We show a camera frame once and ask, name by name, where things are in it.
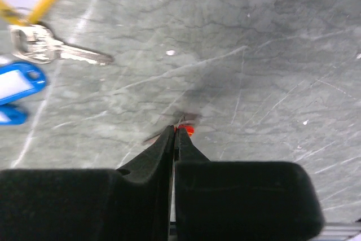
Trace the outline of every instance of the silver key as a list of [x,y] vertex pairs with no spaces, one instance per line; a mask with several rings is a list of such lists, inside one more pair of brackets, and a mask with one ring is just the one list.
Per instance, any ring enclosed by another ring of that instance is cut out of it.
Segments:
[[113,59],[104,54],[65,45],[54,38],[53,33],[41,25],[10,25],[13,54],[18,58],[37,64],[45,64],[55,59],[74,59],[90,64],[107,65]]

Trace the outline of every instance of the key head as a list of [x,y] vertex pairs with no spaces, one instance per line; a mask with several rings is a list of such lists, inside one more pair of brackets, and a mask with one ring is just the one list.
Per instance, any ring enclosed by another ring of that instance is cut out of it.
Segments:
[[36,64],[52,62],[60,55],[53,33],[41,25],[10,25],[13,55]]

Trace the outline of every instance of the blue plastic tag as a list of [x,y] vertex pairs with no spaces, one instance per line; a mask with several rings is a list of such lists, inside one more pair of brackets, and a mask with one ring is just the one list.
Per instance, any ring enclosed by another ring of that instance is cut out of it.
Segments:
[[15,106],[0,106],[0,125],[19,125],[26,122],[28,115]]
[[13,62],[0,67],[0,105],[38,93],[47,85],[42,70],[32,63]]

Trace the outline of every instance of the key blade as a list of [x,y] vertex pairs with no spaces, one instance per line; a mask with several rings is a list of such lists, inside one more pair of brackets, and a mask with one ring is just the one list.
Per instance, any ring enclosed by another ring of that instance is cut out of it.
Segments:
[[63,59],[85,61],[90,64],[101,66],[111,64],[114,61],[111,56],[84,50],[81,48],[63,45],[61,49],[62,51],[60,53],[60,57]]

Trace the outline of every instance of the tag hole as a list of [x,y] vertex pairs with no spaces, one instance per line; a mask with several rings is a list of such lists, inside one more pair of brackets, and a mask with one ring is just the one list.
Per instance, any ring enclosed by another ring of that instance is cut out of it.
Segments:
[[28,77],[32,80],[36,80],[40,77],[40,75],[37,72],[31,71],[31,72],[28,72]]
[[20,44],[19,44],[20,51],[28,53],[29,48],[28,48],[27,35],[22,30],[19,31],[19,40],[20,40]]

